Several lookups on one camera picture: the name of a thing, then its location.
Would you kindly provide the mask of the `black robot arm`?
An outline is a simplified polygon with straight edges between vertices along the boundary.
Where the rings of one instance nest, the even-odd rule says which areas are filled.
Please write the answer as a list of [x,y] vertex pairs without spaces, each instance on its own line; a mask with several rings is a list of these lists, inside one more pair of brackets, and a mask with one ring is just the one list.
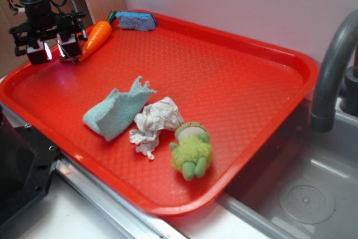
[[74,0],[7,0],[14,13],[24,13],[26,21],[9,29],[15,56],[27,56],[32,65],[52,60],[48,40],[55,40],[62,60],[76,60],[82,54],[81,41],[88,36]]

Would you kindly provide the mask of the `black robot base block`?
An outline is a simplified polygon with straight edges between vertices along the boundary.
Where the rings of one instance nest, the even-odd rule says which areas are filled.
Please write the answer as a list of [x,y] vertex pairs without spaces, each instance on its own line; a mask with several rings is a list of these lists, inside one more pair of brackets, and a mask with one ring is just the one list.
[[13,127],[1,111],[1,229],[48,194],[58,154],[42,132]]

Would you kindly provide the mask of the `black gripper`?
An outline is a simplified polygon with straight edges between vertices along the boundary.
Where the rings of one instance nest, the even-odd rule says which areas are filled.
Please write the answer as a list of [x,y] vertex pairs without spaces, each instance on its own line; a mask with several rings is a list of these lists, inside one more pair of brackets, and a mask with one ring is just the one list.
[[32,65],[40,65],[52,61],[52,53],[48,44],[44,41],[55,39],[60,56],[75,57],[81,55],[81,47],[78,40],[87,41],[88,36],[84,27],[82,18],[85,18],[84,12],[71,12],[57,14],[51,12],[50,24],[38,27],[30,24],[29,20],[12,27],[9,33],[13,36],[15,42],[15,55],[27,56]]

